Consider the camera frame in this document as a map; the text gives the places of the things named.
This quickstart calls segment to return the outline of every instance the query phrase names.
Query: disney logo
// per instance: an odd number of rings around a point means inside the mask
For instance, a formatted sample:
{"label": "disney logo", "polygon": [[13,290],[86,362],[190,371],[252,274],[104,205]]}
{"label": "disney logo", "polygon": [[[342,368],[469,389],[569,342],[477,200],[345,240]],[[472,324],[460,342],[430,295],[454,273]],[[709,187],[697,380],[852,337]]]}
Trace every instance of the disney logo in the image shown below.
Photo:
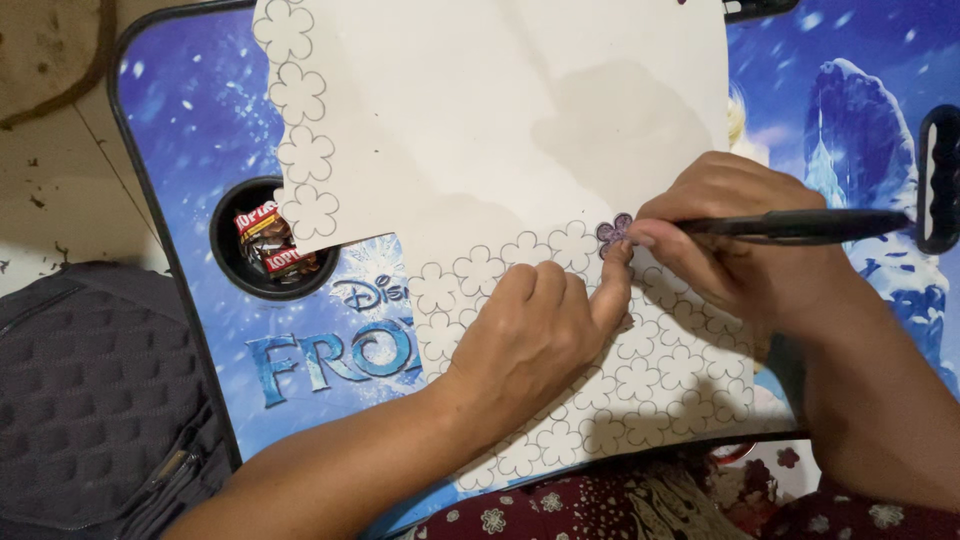
{"label": "disney logo", "polygon": [[[342,280],[332,285],[333,291],[330,294],[342,297],[345,306],[357,311],[366,311],[390,302],[409,300],[410,289],[398,284],[390,285],[390,279],[390,276],[382,274],[377,276],[373,283]],[[348,287],[348,290],[338,290],[338,287]]]}

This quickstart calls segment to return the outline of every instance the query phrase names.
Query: maroon fabric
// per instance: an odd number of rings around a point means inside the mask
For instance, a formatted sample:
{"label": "maroon fabric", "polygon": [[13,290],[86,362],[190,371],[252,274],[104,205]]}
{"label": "maroon fabric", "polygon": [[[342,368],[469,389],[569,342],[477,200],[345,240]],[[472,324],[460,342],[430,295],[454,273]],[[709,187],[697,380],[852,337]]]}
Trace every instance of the maroon fabric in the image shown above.
{"label": "maroon fabric", "polygon": [[[656,531],[646,528],[637,516],[639,506],[635,502],[643,499],[653,507],[658,504],[662,507],[663,502],[639,484],[643,478],[656,478],[658,473],[669,470],[657,463],[639,469],[623,462],[596,464],[561,479],[461,501],[431,516],[408,537],[463,540],[654,537]],[[675,489],[681,484],[667,483]],[[695,489],[692,481],[683,488],[684,491],[692,489]],[[722,534],[730,537],[728,531]],[[960,515],[880,503],[823,481],[817,492],[777,511],[763,527],[760,538],[960,538]]]}
{"label": "maroon fabric", "polygon": [[960,538],[960,514],[879,502],[824,479],[817,491],[774,514],[761,538],[955,539]]}

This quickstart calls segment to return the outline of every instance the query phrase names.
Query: white paper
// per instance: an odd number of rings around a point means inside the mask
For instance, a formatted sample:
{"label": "white paper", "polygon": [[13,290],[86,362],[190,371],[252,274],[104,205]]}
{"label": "white paper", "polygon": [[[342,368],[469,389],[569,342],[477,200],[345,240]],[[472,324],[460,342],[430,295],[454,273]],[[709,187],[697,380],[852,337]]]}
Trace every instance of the white paper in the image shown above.
{"label": "white paper", "polygon": [[[281,214],[303,250],[397,234],[431,381],[512,264],[597,285],[596,226],[728,147],[717,2],[260,0],[253,32]],[[746,419],[748,333],[641,252],[635,327],[461,489]]]}

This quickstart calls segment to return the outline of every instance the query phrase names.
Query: black bag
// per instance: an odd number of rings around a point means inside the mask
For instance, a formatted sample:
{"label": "black bag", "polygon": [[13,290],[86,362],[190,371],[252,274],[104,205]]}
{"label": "black bag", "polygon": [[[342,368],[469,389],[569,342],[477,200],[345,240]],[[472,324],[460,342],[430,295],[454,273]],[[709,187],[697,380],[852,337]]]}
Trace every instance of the black bag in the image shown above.
{"label": "black bag", "polygon": [[0,299],[0,538],[158,538],[229,477],[174,280],[74,264]]}

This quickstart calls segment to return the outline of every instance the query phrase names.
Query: hand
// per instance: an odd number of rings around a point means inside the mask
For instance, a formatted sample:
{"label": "hand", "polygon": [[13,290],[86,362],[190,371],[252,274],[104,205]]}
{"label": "hand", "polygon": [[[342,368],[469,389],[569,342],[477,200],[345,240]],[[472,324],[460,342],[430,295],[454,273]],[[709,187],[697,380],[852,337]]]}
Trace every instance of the hand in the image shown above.
{"label": "hand", "polygon": [[633,254],[627,241],[610,250],[590,298],[556,262],[512,267],[431,386],[445,388],[488,444],[510,434],[583,375],[629,317]]}
{"label": "hand", "polygon": [[628,235],[715,306],[775,330],[803,333],[818,311],[860,281],[839,245],[760,246],[724,236],[688,236],[671,222],[824,209],[823,196],[754,161],[708,152],[640,208]]}

